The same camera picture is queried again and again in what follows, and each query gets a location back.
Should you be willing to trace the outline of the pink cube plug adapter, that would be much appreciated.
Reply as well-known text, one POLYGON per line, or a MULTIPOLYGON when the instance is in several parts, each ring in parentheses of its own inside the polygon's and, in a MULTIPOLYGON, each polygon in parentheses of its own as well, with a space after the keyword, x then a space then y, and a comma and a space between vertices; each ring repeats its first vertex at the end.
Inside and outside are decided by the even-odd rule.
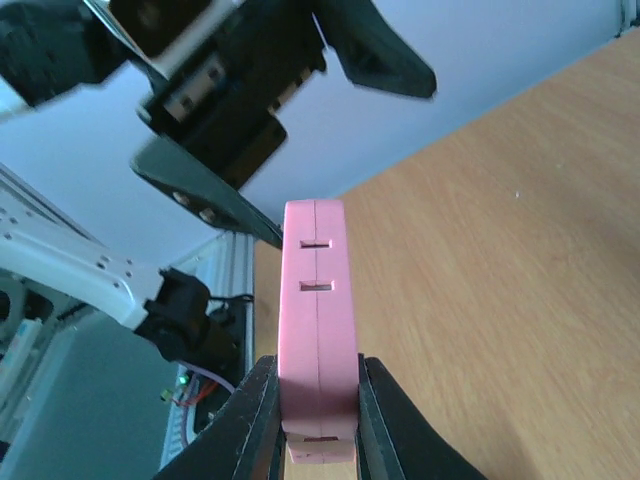
POLYGON ((359 366, 344 207, 285 207, 278 324, 281 426, 293 462, 355 458, 359 366))

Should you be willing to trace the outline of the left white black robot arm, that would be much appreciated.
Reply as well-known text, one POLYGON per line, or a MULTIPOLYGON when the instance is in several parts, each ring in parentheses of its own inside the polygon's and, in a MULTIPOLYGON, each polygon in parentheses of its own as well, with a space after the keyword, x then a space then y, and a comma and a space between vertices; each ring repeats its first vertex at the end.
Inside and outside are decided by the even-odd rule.
MULTIPOLYGON (((1 114, 37 108, 132 63, 152 87, 138 113, 153 139, 132 170, 212 227, 274 247, 281 228, 242 187, 286 140, 278 110, 335 51, 355 85, 431 98, 436 75, 369 1, 5 1, 1 114)), ((1 208, 1 266, 77 298, 155 344, 169 361, 233 364, 206 287, 172 268, 1 208)))

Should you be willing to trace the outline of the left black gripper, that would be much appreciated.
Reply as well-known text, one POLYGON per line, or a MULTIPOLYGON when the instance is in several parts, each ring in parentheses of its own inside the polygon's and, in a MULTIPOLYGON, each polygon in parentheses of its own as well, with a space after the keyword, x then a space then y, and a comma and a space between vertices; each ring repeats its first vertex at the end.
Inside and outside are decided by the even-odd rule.
MULTIPOLYGON (((312 5, 353 84, 434 96, 434 70, 372 1, 312 5)), ((311 74, 325 70, 323 50, 308 2, 243 2, 142 103, 143 121, 172 140, 152 139, 131 160, 131 169, 209 226, 280 249, 282 229, 235 189, 284 142, 286 131, 275 113, 311 74)))

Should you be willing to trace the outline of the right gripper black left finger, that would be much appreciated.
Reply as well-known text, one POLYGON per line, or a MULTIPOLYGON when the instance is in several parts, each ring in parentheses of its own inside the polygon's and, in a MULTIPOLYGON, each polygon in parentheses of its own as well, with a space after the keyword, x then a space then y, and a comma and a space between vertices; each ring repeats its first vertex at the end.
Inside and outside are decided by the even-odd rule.
POLYGON ((277 358, 261 357, 212 423, 158 473, 158 480, 281 477, 277 358))

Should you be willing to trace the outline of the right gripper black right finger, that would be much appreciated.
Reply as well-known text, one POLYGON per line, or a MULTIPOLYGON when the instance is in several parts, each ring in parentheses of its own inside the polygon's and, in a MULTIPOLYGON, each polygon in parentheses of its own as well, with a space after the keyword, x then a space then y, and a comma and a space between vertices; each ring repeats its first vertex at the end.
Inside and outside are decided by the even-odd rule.
POLYGON ((359 370, 359 479, 485 478, 432 428, 380 359, 360 355, 359 370))

